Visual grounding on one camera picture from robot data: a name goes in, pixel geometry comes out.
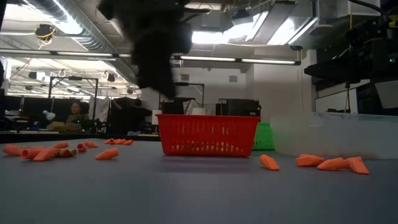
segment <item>red basket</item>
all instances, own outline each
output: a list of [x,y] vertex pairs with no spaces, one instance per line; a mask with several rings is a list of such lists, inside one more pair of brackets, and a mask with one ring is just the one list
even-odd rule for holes
[[173,156],[250,156],[258,117],[158,114],[163,152]]

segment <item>clear plastic container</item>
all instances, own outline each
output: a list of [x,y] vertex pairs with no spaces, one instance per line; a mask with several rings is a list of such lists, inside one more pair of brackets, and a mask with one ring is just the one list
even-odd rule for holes
[[398,159],[398,117],[310,113],[271,118],[275,151],[299,156]]

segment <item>green basket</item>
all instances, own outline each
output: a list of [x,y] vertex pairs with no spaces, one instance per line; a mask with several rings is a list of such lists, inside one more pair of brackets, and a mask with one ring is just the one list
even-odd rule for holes
[[259,123],[257,125],[256,136],[254,137],[253,150],[255,151],[273,151],[275,150],[272,140],[272,130],[268,123]]

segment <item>gray table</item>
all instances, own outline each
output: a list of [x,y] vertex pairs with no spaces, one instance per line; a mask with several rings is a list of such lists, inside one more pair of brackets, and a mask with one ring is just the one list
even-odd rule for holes
[[[167,157],[159,142],[48,162],[0,157],[0,223],[398,223],[398,161],[365,161],[371,175],[298,168],[252,157]],[[76,145],[82,140],[69,141]],[[52,146],[35,142],[23,146]]]

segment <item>air duct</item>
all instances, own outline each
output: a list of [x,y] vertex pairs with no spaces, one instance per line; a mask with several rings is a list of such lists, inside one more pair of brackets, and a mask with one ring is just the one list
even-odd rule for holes
[[[46,15],[62,32],[90,52],[116,53],[116,49],[96,28],[89,18],[71,0],[23,0],[30,7]],[[135,82],[132,67],[121,58],[107,61],[128,82]]]

